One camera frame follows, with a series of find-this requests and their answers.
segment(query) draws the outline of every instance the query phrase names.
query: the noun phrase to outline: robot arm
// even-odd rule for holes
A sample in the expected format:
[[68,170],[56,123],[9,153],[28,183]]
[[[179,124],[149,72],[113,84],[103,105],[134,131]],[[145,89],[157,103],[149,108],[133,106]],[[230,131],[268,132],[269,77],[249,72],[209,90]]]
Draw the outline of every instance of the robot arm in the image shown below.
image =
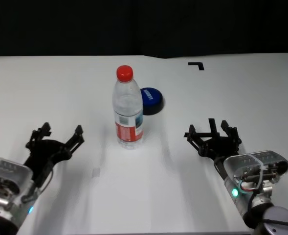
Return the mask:
[[0,235],[18,232],[37,198],[46,189],[41,188],[49,174],[52,178],[55,164],[69,160],[84,142],[82,133],[79,125],[66,143],[43,140],[51,134],[46,122],[42,128],[33,131],[26,144],[30,156],[24,165],[0,158]]
[[288,235],[288,210],[271,202],[273,186],[288,171],[288,161],[273,151],[239,155],[242,143],[236,127],[224,120],[217,132],[214,119],[209,119],[211,133],[197,133],[190,125],[187,141],[202,157],[209,157],[230,194],[245,224],[255,235]]

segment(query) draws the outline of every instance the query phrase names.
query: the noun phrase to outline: bottle label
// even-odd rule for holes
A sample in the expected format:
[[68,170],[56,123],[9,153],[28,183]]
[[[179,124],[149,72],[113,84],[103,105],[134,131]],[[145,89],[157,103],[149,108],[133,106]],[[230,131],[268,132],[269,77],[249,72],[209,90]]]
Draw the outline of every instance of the bottle label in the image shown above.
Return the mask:
[[143,136],[143,111],[134,116],[115,113],[115,125],[118,137],[126,142],[134,142]]

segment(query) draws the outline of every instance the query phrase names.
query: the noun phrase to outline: green led light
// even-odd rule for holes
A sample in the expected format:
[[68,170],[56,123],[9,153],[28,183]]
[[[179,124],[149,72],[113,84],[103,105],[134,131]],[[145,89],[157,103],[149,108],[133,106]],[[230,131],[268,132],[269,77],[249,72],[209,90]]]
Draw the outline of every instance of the green led light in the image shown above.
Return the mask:
[[237,196],[238,196],[238,190],[237,190],[237,188],[234,188],[234,189],[232,190],[232,195],[233,195],[233,197],[237,197]]

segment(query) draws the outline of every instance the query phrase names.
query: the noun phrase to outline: red label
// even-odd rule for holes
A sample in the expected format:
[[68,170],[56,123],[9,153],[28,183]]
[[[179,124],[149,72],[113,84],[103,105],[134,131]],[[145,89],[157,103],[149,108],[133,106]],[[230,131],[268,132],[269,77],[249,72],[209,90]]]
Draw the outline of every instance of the red label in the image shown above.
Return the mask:
[[134,142],[139,140],[143,136],[143,131],[136,135],[136,127],[125,127],[121,126],[118,123],[115,123],[116,125],[116,132],[118,137],[126,142]]

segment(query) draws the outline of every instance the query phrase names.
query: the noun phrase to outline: blue led light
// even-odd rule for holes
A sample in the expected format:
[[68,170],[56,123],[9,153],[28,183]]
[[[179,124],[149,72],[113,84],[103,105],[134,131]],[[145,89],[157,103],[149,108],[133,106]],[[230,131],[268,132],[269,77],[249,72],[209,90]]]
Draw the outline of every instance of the blue led light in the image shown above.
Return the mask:
[[237,197],[238,196],[238,190],[236,188],[234,188],[232,190],[232,195],[233,195],[233,197]]
[[34,209],[34,206],[28,210],[28,213],[30,214],[33,211],[33,209]]

